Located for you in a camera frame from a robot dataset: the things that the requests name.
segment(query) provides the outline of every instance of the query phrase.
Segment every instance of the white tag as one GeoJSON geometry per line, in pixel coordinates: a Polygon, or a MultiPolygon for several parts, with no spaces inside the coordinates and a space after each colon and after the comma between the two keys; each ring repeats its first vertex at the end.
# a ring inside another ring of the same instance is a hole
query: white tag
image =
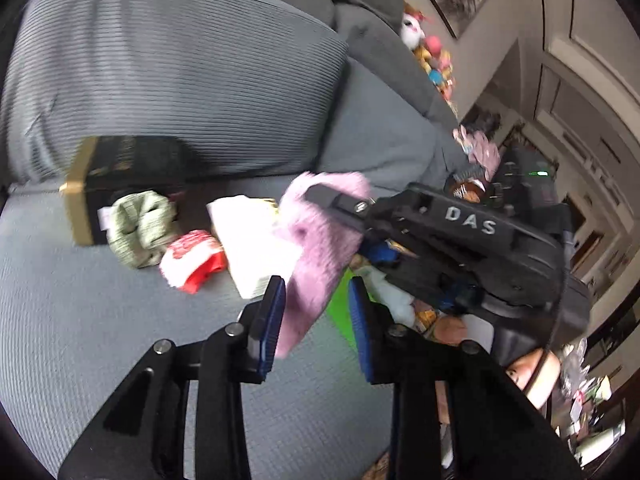
{"type": "Polygon", "coordinates": [[[111,225],[111,207],[98,209],[98,223],[100,224],[100,231],[108,231],[111,225]]]}

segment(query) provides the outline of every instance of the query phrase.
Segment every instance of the white plush toy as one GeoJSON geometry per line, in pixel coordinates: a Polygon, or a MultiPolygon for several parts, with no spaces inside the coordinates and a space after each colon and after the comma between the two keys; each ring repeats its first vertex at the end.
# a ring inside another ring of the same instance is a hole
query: white plush toy
{"type": "Polygon", "coordinates": [[[402,16],[400,38],[411,51],[418,48],[424,40],[424,31],[420,28],[420,22],[410,14],[402,16]]]}

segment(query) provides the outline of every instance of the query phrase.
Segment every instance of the blue toy ball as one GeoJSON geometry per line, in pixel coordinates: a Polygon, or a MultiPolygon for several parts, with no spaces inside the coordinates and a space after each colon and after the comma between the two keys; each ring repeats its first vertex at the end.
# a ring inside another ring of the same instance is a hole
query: blue toy ball
{"type": "Polygon", "coordinates": [[[431,79],[431,82],[436,86],[444,84],[444,78],[440,70],[431,70],[431,72],[429,72],[429,79],[431,79]]]}

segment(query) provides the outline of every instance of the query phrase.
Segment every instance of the pink ball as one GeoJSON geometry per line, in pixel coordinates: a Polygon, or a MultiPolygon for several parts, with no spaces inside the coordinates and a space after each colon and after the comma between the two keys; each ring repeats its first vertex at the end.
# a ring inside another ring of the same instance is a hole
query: pink ball
{"type": "Polygon", "coordinates": [[[439,37],[427,36],[424,40],[424,44],[433,57],[440,56],[440,53],[442,52],[442,42],[439,37]]]}

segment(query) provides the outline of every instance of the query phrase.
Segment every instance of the green scrunchie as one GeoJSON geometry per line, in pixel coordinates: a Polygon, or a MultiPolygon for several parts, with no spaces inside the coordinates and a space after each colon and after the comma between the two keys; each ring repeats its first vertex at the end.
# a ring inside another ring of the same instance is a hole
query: green scrunchie
{"type": "Polygon", "coordinates": [[[178,237],[174,218],[174,204],[155,191],[124,196],[111,207],[109,246],[128,267],[157,265],[178,237]]]}

